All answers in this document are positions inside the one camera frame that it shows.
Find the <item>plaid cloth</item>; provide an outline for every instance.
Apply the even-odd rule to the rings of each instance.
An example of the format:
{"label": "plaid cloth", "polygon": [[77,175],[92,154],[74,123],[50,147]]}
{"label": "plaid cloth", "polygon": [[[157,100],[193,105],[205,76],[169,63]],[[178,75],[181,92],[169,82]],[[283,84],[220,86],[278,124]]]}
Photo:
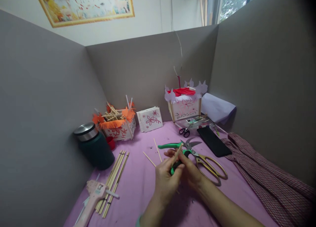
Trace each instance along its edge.
{"label": "plaid cloth", "polygon": [[280,226],[302,226],[312,209],[315,190],[286,173],[257,153],[240,136],[230,133],[223,143],[231,149],[226,156]]}

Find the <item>thermos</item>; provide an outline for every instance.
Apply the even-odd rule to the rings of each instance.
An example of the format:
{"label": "thermos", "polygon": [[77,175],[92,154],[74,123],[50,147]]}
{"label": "thermos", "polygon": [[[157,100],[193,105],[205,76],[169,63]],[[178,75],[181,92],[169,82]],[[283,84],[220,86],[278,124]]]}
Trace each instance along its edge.
{"label": "thermos", "polygon": [[105,170],[113,164],[114,155],[94,123],[83,124],[73,133],[79,140],[80,150],[94,167]]}

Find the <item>tree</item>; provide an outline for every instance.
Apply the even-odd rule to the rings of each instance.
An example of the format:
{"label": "tree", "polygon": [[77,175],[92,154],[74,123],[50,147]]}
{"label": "tree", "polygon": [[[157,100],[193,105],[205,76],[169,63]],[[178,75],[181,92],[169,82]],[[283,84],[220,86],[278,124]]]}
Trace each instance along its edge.
{"label": "tree", "polygon": [[223,0],[220,22],[245,6],[247,0]]}

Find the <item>gray cardboard wall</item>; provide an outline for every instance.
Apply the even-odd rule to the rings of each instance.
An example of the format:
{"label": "gray cardboard wall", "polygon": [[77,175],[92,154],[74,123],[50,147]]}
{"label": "gray cardboard wall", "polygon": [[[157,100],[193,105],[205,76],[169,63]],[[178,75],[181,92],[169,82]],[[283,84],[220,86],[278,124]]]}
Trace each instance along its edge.
{"label": "gray cardboard wall", "polygon": [[88,54],[109,102],[116,108],[127,106],[125,95],[133,97],[136,110],[160,107],[162,119],[171,120],[164,99],[165,85],[178,88],[181,63],[181,86],[193,79],[209,83],[218,26],[175,32],[88,46]]}
{"label": "gray cardboard wall", "polygon": [[106,98],[84,46],[0,22],[0,226],[62,226],[92,172],[72,131]]}
{"label": "gray cardboard wall", "polygon": [[312,184],[316,57],[306,19],[299,0],[253,0],[223,21],[210,93],[237,106],[231,131]]}

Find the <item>black phone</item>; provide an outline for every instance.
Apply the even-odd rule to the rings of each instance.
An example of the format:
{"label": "black phone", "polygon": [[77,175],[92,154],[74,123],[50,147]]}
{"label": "black phone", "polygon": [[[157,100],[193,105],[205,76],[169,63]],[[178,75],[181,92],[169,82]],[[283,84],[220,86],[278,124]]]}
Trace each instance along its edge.
{"label": "black phone", "polygon": [[231,150],[217,137],[217,135],[214,134],[214,132],[209,127],[198,128],[197,131],[216,157],[223,157],[232,154]]}

